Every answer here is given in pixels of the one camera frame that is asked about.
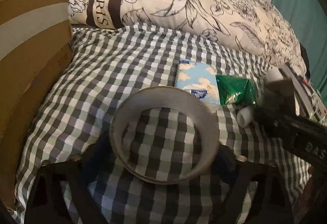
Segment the person right hand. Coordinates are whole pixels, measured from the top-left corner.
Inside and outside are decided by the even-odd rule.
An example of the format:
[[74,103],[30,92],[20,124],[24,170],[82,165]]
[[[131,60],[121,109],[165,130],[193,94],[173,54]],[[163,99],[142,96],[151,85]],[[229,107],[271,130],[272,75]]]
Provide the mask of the person right hand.
[[314,167],[312,165],[309,166],[308,170],[307,170],[309,175],[313,175],[314,173]]

